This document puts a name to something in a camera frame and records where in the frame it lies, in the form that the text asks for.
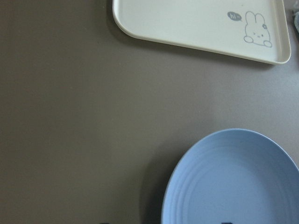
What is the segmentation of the cream rabbit tray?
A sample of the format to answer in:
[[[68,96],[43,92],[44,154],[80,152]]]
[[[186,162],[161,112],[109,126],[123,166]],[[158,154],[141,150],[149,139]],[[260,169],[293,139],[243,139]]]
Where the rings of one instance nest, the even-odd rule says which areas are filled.
[[[114,0],[112,11],[136,39],[270,64],[291,57],[281,0]]]

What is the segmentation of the blue round plate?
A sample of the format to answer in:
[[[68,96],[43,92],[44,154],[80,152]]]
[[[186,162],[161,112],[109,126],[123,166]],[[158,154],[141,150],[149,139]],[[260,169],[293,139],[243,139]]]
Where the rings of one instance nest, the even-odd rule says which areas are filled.
[[[168,182],[163,224],[296,224],[299,170],[268,137],[226,129],[194,144]]]

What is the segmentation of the grey folded cloth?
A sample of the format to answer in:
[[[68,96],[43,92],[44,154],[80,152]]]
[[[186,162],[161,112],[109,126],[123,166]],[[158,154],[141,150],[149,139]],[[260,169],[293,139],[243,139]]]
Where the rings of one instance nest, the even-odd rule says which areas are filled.
[[[299,39],[299,1],[296,0],[290,9],[292,15],[292,26],[294,28],[295,36]]]

